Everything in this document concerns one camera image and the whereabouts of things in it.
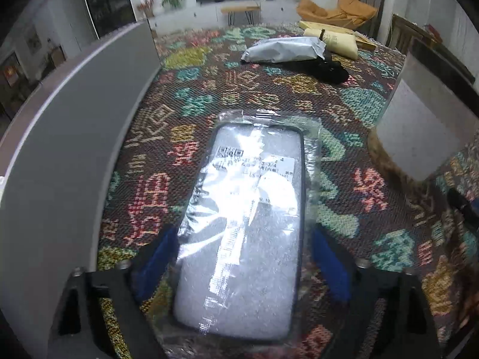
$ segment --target patterned rug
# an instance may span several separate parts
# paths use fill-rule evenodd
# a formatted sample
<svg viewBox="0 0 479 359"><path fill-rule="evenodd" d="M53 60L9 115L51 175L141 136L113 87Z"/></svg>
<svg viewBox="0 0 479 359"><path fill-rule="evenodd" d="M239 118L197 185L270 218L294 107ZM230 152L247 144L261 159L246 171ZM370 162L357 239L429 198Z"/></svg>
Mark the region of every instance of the patterned rug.
<svg viewBox="0 0 479 359"><path fill-rule="evenodd" d="M444 342L456 317L457 272L476 251L474 237L446 209L444 194L455 185L470 200L479 196L479 140L441 170L420 204L407 201L385 184L366 147L367 134L386 104L404 56L385 47L360 51L357 61L334 56L351 75L339 86L280 68L240 64L242 52L258 39L301 33L294 26L253 26L157 39L164 69L140 104L119 153L105 202L98 268L134 256L162 225L178 222L221 110L301 112L321 117L324 126L317 221L355 256L378 268L415 267ZM446 246L454 229L459 243L451 253ZM290 355L296 358L318 357L345 312L330 302L317 268L308 268L313 287L303 299L307 308L303 341ZM142 309L149 306L145 302ZM120 358L128 358L111 303L104 300L103 308L116 351ZM365 342L363 357L373 338Z"/></svg>

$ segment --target wooden chair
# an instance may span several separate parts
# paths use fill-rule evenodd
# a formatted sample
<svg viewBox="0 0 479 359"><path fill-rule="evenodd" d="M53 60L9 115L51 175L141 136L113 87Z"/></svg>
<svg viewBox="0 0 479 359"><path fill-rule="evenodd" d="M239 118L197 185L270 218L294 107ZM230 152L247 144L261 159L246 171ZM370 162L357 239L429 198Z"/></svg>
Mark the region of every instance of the wooden chair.
<svg viewBox="0 0 479 359"><path fill-rule="evenodd" d="M391 49L398 49L401 54L408 53L409 46L414 39L419 39L428 47L436 51L440 56L446 59L473 85L476 81L466 66L457 59L451 51L447 49L437 38L421 27L404 19L396 14L392 15L391 29L387 37L386 46Z"/></svg>

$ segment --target qr code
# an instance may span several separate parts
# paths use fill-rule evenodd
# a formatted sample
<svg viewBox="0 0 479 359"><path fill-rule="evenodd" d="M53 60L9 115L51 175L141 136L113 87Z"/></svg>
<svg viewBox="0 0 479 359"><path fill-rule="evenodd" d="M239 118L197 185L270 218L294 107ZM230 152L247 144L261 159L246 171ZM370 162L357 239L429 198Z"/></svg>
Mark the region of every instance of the qr code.
<svg viewBox="0 0 479 359"><path fill-rule="evenodd" d="M220 147L216 152L216 158L229 158L229 157L239 157L243 156L243 150L234 147Z"/></svg>

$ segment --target plastic bag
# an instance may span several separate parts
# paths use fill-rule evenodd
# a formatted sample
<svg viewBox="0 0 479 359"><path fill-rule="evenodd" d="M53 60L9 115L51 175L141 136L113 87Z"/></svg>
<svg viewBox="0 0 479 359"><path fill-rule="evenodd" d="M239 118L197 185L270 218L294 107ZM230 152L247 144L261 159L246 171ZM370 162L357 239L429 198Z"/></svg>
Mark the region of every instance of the plastic bag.
<svg viewBox="0 0 479 359"><path fill-rule="evenodd" d="M270 111L226 111L219 121L178 231L171 311L152 315L174 358L299 339L306 184L319 181L320 121Z"/></svg>
<svg viewBox="0 0 479 359"><path fill-rule="evenodd" d="M315 36L264 39L248 48L241 56L241 60L279 63L318 57L324 59L325 47L326 44Z"/></svg>

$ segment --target screw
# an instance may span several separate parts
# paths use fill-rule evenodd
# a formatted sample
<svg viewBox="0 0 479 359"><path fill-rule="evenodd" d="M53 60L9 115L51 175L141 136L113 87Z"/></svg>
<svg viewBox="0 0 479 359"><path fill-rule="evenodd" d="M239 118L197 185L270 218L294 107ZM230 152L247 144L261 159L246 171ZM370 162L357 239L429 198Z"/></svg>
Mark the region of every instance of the screw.
<svg viewBox="0 0 479 359"><path fill-rule="evenodd" d="M116 264L116 267L119 268L120 270L126 270L127 268L130 268L131 266L131 261L130 259L125 259Z"/></svg>
<svg viewBox="0 0 479 359"><path fill-rule="evenodd" d="M406 275L414 275L414 269L412 267L405 267L402 270Z"/></svg>
<svg viewBox="0 0 479 359"><path fill-rule="evenodd" d="M358 266L359 268L370 268L371 262L367 259L358 258L356 259L356 266Z"/></svg>
<svg viewBox="0 0 479 359"><path fill-rule="evenodd" d="M71 275L73 275L74 277L80 277L80 275L83 274L83 268L82 267L75 267L73 269L73 272L71 273Z"/></svg>

